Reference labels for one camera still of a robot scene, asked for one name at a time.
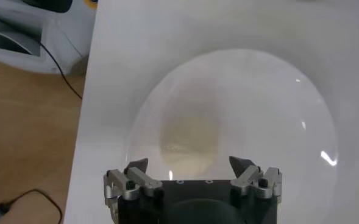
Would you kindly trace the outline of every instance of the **bolt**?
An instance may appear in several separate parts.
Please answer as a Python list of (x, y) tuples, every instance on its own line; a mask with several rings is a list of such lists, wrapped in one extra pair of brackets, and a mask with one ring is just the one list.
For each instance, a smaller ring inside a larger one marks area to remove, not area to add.
[(126, 182), (126, 189), (127, 190), (133, 190), (135, 188), (136, 188), (135, 182), (133, 182), (132, 180)]
[(269, 181), (267, 179), (261, 178), (258, 180), (258, 186), (261, 188), (267, 188), (269, 186)]

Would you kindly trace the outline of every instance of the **black cable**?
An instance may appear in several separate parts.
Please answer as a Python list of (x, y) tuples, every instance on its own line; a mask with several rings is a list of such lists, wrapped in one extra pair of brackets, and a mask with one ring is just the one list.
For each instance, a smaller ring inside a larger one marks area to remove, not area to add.
[(79, 99), (83, 99), (82, 96), (71, 86), (71, 84), (68, 82), (68, 80), (65, 78), (65, 75), (63, 73), (63, 70), (61, 69), (60, 65), (57, 63), (56, 59), (53, 57), (53, 55), (50, 53), (50, 51), (46, 48), (46, 46), (41, 43), (40, 41), (36, 40), (35, 37), (33, 37), (31, 34), (29, 34), (28, 32), (26, 32), (25, 30), (22, 30), (22, 29), (19, 29), (17, 27), (15, 27), (13, 24), (10, 24), (9, 22), (7, 21), (4, 21), (3, 19), (0, 18), (0, 22), (9, 26), (10, 28), (12, 28), (13, 30), (21, 33), (21, 34), (24, 34), (28, 37), (30, 37), (31, 39), (33, 39), (35, 42), (37, 42), (45, 51), (46, 53), (48, 53), (48, 55), (50, 56), (50, 58), (53, 60), (53, 62), (56, 64), (57, 68), (59, 69), (60, 71), (60, 74), (62, 75), (63, 77), (63, 80), (65, 81), (65, 83), (68, 85), (68, 87), (79, 97)]
[(0, 203), (0, 214), (4, 215), (6, 213), (8, 213), (8, 211), (11, 209), (12, 205), (18, 201), (19, 199), (21, 199), (22, 197), (24, 197), (25, 195), (32, 193), (32, 192), (37, 192), (39, 194), (41, 194), (42, 196), (44, 196), (46, 199), (48, 199), (48, 201), (50, 201), (52, 203), (52, 205), (54, 205), (56, 207), (56, 209), (59, 211), (59, 222), (58, 224), (60, 224), (63, 220), (63, 212), (62, 209), (60, 208), (60, 206), (43, 190), (40, 189), (31, 189), (29, 191), (26, 191), (25, 193), (22, 193), (21, 195), (15, 197), (13, 200), (7, 201), (7, 202), (3, 202)]

